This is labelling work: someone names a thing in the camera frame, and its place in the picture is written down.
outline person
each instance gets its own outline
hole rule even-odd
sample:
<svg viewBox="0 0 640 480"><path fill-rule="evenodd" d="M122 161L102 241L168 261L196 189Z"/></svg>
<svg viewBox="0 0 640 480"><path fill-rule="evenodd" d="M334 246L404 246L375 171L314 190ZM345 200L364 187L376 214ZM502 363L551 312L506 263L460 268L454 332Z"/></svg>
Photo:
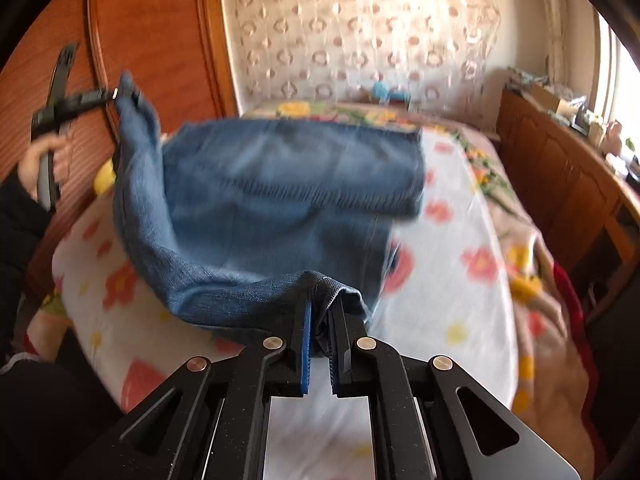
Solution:
<svg viewBox="0 0 640 480"><path fill-rule="evenodd" d="M81 380L60 365L14 353L12 339L27 265L53 216L37 202L40 157L54 177L70 167L70 141L47 134L30 144L0 186L0 479L49 480L114 422Z"/></svg>

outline black sleeve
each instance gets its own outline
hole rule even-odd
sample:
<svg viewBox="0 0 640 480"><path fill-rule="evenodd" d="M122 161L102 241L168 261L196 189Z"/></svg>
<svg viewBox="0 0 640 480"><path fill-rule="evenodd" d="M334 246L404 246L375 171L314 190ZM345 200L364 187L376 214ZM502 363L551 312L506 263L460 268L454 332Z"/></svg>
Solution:
<svg viewBox="0 0 640 480"><path fill-rule="evenodd" d="M14 168L0 186L0 366L11 350L27 265L51 216L24 190Z"/></svg>

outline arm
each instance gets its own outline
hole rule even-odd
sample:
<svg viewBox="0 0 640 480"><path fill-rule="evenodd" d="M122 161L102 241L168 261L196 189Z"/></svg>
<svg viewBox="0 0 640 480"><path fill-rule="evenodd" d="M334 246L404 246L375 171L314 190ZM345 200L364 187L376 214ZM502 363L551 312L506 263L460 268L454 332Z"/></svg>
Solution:
<svg viewBox="0 0 640 480"><path fill-rule="evenodd" d="M54 176L62 180L68 173L68 142L64 137L48 135L29 146L0 185L0 367L11 352L27 265L52 217L36 202L38 162L50 150L55 153Z"/></svg>

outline cardboard box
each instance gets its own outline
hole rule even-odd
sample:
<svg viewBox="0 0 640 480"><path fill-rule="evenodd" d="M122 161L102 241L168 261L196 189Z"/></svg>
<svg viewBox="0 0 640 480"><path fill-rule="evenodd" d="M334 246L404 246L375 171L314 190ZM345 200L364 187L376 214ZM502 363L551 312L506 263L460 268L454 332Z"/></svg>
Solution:
<svg viewBox="0 0 640 480"><path fill-rule="evenodd" d="M562 117L566 117L570 121L578 113L580 104L582 104L581 100L576 104L572 104L572 102L570 101L565 101L564 99L553 95L538 83L533 83L533 85L531 85L531 87L529 88L529 94L545 110L555 112Z"/></svg>

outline triangular cutout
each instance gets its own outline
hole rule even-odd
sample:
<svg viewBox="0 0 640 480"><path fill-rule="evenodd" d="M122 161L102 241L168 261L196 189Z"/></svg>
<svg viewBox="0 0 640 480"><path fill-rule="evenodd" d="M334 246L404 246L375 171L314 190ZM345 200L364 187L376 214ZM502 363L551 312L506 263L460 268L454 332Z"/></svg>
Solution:
<svg viewBox="0 0 640 480"><path fill-rule="evenodd" d="M122 434L120 441L145 455L155 456L158 454L160 444L162 444L169 424L178 410L181 398L182 392L171 389L155 406L139 418L135 425Z"/></svg>
<svg viewBox="0 0 640 480"><path fill-rule="evenodd" d="M457 394L483 455L491 456L518 443L518 434L469 388L459 388Z"/></svg>

